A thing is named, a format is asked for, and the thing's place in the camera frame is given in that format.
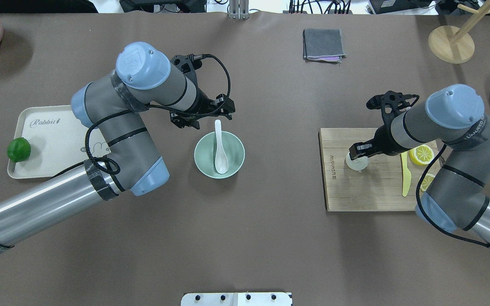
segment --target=green lime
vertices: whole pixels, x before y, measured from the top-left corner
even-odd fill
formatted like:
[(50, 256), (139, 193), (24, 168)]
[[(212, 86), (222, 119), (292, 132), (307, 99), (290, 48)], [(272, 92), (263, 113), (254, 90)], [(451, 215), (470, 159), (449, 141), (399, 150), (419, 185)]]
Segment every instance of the green lime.
[(31, 145), (23, 138), (16, 138), (7, 147), (7, 155), (12, 162), (18, 163), (28, 159), (31, 154)]

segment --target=white tray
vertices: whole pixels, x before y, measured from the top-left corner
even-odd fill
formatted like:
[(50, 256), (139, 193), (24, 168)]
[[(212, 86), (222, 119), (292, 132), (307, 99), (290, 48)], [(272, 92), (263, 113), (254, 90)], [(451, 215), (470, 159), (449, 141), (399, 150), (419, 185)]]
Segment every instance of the white tray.
[[(25, 109), (18, 117), (14, 138), (27, 139), (31, 155), (23, 162), (9, 161), (7, 173), (14, 179), (45, 178), (88, 159), (84, 149), (86, 131), (70, 105)], [(110, 153), (98, 129), (90, 136), (90, 151), (94, 156)]]

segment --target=light green bowl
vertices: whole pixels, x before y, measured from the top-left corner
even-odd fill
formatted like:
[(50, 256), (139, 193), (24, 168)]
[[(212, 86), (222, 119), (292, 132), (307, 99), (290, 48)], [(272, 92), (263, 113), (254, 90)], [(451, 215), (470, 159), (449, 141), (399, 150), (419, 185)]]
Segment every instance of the light green bowl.
[(196, 167), (210, 178), (229, 178), (236, 174), (243, 165), (243, 161), (245, 160), (245, 147), (243, 147), (243, 143), (237, 136), (225, 130), (222, 131), (222, 145), (228, 158), (228, 172), (219, 174), (214, 170), (214, 141), (214, 132), (205, 135), (198, 141), (194, 149), (194, 162), (196, 162)]

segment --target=white bracket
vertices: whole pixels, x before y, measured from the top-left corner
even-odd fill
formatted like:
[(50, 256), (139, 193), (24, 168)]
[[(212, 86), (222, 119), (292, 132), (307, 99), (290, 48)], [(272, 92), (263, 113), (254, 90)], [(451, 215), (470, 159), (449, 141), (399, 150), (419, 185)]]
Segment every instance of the white bracket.
[(185, 294), (181, 306), (292, 306), (290, 292)]

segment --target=light blue joint cover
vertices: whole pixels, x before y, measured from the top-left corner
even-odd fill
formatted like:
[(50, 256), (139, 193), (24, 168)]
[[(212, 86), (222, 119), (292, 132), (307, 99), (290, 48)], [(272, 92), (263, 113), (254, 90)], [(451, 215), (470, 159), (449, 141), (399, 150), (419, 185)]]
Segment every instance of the light blue joint cover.
[[(442, 210), (438, 203), (436, 203), (428, 193), (424, 193), (421, 196), (421, 204), (424, 212), (436, 225), (448, 232), (454, 232), (457, 229), (457, 225), (449, 219), (445, 211)], [(428, 223), (424, 215), (422, 215), (418, 205), (416, 205), (416, 214)]]
[(82, 123), (82, 125), (87, 128), (94, 125), (88, 117), (88, 113), (86, 112), (86, 105), (84, 104), (86, 89), (88, 88), (88, 86), (90, 86), (91, 83), (93, 82), (88, 83), (85, 87), (74, 93), (73, 97), (71, 97), (71, 110), (73, 111), (75, 118), (80, 120), (80, 123)]
[(169, 171), (165, 166), (164, 159), (160, 157), (130, 190), (134, 195), (142, 196), (162, 186), (168, 180)]
[(169, 77), (171, 63), (146, 42), (130, 43), (117, 57), (117, 75), (129, 87), (146, 90), (159, 86)]
[(470, 128), (485, 111), (482, 98), (467, 85), (455, 84), (433, 93), (424, 103), (430, 119), (444, 128)]

